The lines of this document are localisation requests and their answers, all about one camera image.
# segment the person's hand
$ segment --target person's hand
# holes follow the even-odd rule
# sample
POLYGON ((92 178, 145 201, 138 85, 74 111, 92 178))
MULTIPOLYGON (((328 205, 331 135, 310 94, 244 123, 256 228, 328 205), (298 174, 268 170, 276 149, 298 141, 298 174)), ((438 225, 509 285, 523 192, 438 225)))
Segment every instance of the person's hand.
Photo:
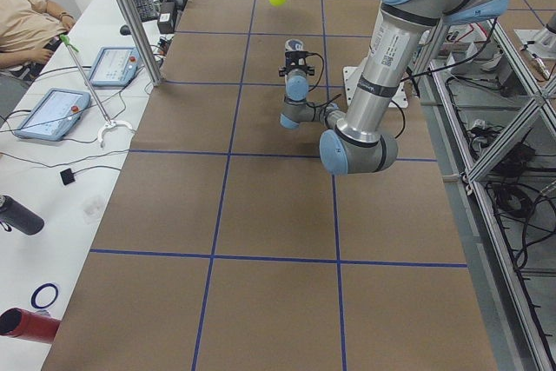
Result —
POLYGON ((34 48, 29 50, 29 61, 33 63, 46 64, 54 55, 51 50, 46 50, 44 48, 34 48))
POLYGON ((60 22, 62 23, 63 28, 67 31, 71 30, 73 25, 76 24, 76 20, 70 15, 64 15, 62 19, 60 19, 60 22))

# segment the computer mouse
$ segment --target computer mouse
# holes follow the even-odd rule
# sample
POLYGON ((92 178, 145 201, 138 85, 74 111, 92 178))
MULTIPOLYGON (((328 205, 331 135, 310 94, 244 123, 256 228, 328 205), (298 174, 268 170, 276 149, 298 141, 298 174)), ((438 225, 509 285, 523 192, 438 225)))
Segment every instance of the computer mouse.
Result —
POLYGON ((120 28, 120 34, 122 34, 122 35, 131 35, 131 31, 129 30, 129 26, 128 25, 122 25, 122 27, 120 28))

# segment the person's arm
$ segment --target person's arm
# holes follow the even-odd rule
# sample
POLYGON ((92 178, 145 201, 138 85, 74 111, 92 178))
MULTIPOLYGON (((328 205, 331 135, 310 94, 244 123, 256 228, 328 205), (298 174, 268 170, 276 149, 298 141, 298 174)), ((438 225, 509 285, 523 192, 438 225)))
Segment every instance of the person's arm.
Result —
POLYGON ((74 17, 66 12, 66 10, 60 4, 52 0, 46 1, 46 13, 48 13, 55 19, 58 19, 66 30, 71 30, 71 28, 73 28, 73 25, 76 24, 76 20, 74 19, 74 17))
POLYGON ((34 48, 18 52, 0 52, 0 69, 5 70, 29 61, 33 63, 46 64, 54 52, 44 48, 34 48))

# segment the green clip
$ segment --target green clip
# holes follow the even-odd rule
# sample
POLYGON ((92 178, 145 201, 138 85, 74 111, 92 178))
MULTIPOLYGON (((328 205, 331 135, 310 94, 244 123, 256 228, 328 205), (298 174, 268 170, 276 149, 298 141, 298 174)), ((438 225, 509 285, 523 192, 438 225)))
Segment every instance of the green clip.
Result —
POLYGON ((62 34, 60 36, 60 39, 62 40, 62 42, 65 44, 66 47, 68 48, 71 47, 75 52, 79 52, 79 50, 73 44, 70 43, 69 36, 62 34))

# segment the grid floor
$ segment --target grid floor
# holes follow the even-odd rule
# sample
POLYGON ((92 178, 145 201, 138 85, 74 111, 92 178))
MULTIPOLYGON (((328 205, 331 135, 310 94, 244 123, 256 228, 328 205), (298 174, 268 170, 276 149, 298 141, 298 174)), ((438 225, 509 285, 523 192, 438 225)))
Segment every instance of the grid floor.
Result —
MULTIPOLYGON (((508 13, 545 22, 532 1, 508 13)), ((372 175, 278 122, 285 41, 324 56, 326 101, 378 4, 189 1, 45 371, 496 369, 418 100, 372 175)))

